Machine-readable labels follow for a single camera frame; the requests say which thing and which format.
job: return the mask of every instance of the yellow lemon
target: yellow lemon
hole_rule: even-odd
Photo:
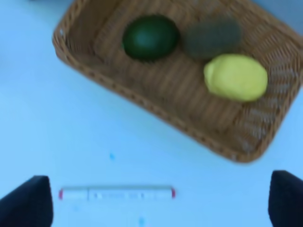
[[[267,88],[267,71],[256,60],[241,54],[223,54],[204,67],[208,90],[241,102],[260,98]]]

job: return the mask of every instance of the marker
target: marker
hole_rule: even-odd
[[[176,197],[176,190],[169,186],[100,186],[63,187],[60,200],[167,200]]]

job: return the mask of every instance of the dark green avocado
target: dark green avocado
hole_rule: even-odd
[[[172,53],[180,40],[176,24],[163,15],[142,16],[123,34],[125,53],[136,60],[155,61]]]

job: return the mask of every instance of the wicker basket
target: wicker basket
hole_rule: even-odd
[[[203,62],[180,48],[153,64],[128,58],[121,48],[125,26],[151,13],[170,17],[181,31],[206,17],[237,18],[244,31],[239,53],[268,70],[266,94],[245,104],[209,94]],[[56,28],[53,44],[62,61],[91,80],[237,162],[264,153],[303,78],[301,37],[248,0],[76,0]]]

